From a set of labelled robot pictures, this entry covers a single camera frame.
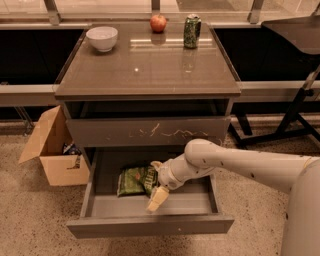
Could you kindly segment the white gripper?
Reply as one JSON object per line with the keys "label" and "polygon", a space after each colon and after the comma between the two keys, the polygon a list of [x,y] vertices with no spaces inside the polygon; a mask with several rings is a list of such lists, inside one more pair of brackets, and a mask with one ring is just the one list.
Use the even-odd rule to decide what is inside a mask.
{"label": "white gripper", "polygon": [[164,163],[152,161],[151,166],[158,172],[158,181],[161,185],[152,190],[147,205],[149,212],[155,212],[168,198],[169,190],[176,190],[185,183],[185,161],[176,159],[169,159]]}

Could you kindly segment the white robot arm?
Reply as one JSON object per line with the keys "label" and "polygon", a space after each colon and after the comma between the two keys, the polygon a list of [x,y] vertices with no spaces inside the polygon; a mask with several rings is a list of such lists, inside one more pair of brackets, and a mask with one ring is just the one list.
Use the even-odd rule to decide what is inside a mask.
{"label": "white robot arm", "polygon": [[232,171],[289,195],[281,256],[320,256],[320,158],[240,149],[227,149],[194,139],[184,153],[164,163],[151,163],[158,172],[147,209],[156,211],[169,192],[215,169]]}

